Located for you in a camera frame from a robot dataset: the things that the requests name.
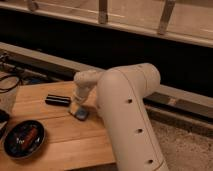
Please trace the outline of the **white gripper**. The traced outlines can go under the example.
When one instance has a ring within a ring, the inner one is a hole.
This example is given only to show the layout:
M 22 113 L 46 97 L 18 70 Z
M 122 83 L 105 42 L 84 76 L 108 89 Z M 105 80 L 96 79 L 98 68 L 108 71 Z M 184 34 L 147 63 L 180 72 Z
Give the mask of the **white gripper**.
M 79 87 L 77 86 L 73 91 L 72 100 L 75 102 L 71 102 L 69 106 L 69 113 L 75 115 L 76 112 L 80 109 L 79 104 L 83 104 L 90 93 L 90 89 L 87 87 Z

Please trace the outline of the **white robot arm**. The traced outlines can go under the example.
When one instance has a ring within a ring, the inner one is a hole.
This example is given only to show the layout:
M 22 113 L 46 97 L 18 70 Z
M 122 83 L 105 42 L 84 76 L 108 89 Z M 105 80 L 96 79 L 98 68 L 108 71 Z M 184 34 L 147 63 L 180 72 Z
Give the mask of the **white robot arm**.
M 111 141 L 119 171 L 169 171 L 143 99 L 160 85 L 160 73 L 150 63 L 88 70 L 75 74 L 69 112 L 81 118 L 80 106 L 92 90 L 97 110 Z

